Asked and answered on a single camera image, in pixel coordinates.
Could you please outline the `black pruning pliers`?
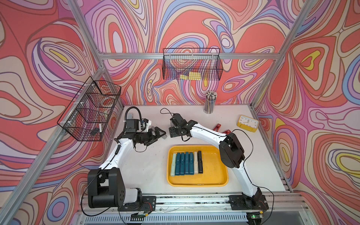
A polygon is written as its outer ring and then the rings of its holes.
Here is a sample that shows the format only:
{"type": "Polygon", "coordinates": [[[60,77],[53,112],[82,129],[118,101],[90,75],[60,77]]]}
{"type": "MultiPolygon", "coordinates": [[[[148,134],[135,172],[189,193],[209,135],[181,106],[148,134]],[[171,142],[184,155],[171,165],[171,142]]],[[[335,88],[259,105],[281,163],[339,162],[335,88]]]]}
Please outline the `black pruning pliers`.
{"type": "Polygon", "coordinates": [[[198,173],[203,174],[203,158],[201,151],[198,151],[197,153],[197,161],[198,161],[198,173]]]}

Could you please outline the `pale green pruning pliers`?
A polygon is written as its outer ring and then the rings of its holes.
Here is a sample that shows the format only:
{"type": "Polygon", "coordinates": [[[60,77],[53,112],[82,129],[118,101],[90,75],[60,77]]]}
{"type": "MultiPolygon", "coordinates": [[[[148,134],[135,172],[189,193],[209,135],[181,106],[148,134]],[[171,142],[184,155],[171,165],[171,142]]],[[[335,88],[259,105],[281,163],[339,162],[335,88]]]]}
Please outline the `pale green pruning pliers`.
{"type": "Polygon", "coordinates": [[[170,170],[170,176],[171,176],[171,177],[174,177],[174,176],[175,176],[176,162],[177,162],[177,153],[174,153],[174,154],[172,155],[172,163],[171,163],[171,170],[170,170]]]}

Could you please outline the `dark teal pruning pliers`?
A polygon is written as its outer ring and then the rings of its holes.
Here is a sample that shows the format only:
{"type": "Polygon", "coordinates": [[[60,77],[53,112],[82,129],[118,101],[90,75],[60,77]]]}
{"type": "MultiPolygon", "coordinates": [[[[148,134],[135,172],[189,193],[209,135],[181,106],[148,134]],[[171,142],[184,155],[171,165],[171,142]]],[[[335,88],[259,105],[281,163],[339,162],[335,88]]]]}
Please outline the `dark teal pruning pliers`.
{"type": "Polygon", "coordinates": [[[176,154],[175,176],[180,175],[181,153],[176,154]]]}

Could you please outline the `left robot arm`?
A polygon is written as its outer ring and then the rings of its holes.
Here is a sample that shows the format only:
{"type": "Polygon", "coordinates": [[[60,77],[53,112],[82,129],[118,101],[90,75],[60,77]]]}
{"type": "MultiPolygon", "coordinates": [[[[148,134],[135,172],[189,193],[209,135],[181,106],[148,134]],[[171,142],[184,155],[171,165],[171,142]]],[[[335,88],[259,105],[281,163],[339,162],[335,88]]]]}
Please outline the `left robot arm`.
{"type": "Polygon", "coordinates": [[[141,190],[125,187],[121,168],[136,144],[148,147],[158,139],[166,138],[164,130],[150,125],[151,121],[147,119],[128,119],[124,130],[115,138],[116,145],[108,159],[98,169],[89,171],[87,191],[90,208],[121,208],[126,204],[142,204],[141,190]]]}

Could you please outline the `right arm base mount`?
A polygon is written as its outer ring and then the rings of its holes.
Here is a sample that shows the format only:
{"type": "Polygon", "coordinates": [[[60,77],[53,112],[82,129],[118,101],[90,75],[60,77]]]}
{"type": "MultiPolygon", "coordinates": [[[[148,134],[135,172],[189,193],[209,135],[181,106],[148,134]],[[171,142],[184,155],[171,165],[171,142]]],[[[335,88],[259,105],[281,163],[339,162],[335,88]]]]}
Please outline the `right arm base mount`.
{"type": "Polygon", "coordinates": [[[252,197],[249,197],[245,194],[230,195],[228,202],[231,205],[232,210],[234,211],[258,210],[265,212],[269,209],[267,200],[265,196],[262,194],[259,187],[257,187],[256,193],[252,197]]]}

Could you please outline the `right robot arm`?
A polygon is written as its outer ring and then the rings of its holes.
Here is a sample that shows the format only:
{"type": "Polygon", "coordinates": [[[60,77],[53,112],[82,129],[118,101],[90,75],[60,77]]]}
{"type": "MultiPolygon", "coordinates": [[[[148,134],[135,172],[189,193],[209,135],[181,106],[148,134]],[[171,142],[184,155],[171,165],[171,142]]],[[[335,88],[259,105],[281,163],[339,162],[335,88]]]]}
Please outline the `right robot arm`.
{"type": "Polygon", "coordinates": [[[222,134],[206,128],[194,120],[186,121],[175,113],[170,122],[170,136],[197,138],[216,147],[220,153],[222,163],[232,169],[235,177],[242,187],[242,195],[252,201],[258,201],[262,196],[260,188],[254,185],[246,172],[244,149],[236,134],[222,134]]]}

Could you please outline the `beige pruning pliers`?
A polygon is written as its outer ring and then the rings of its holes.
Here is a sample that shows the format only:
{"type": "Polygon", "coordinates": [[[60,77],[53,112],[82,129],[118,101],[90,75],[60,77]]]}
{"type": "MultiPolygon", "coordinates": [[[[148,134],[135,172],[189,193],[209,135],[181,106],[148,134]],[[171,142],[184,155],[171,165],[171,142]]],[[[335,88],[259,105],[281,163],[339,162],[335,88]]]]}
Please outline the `beige pruning pliers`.
{"type": "Polygon", "coordinates": [[[198,152],[195,151],[194,152],[194,174],[198,174],[199,173],[199,169],[198,169],[198,152]]]}

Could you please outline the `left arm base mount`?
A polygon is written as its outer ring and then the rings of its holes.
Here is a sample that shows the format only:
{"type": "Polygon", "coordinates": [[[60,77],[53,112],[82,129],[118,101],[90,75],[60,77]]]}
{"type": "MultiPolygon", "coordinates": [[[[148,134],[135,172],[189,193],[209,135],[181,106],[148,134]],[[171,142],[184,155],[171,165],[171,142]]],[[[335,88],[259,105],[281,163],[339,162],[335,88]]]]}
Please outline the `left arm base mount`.
{"type": "Polygon", "coordinates": [[[126,203],[118,208],[120,212],[153,212],[156,209],[156,196],[143,196],[137,202],[126,203]]]}

